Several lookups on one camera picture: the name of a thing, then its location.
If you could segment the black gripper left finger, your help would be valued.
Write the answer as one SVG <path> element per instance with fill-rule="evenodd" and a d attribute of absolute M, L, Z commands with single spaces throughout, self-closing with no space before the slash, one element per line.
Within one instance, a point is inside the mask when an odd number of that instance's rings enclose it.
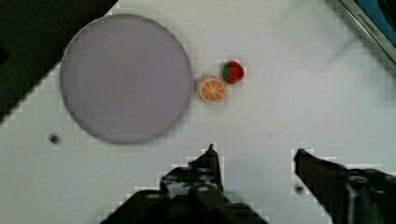
<path fill-rule="evenodd" d="M 214 146 L 161 178 L 160 188 L 140 190 L 100 224 L 268 224 L 245 203 L 223 193 Z"/>

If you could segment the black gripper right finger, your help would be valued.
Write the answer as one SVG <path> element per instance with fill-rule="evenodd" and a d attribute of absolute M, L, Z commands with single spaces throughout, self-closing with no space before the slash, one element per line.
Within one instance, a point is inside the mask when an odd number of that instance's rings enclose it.
<path fill-rule="evenodd" d="M 297 150 L 295 174 L 333 224 L 396 224 L 396 181 L 376 169 L 348 169 Z"/>

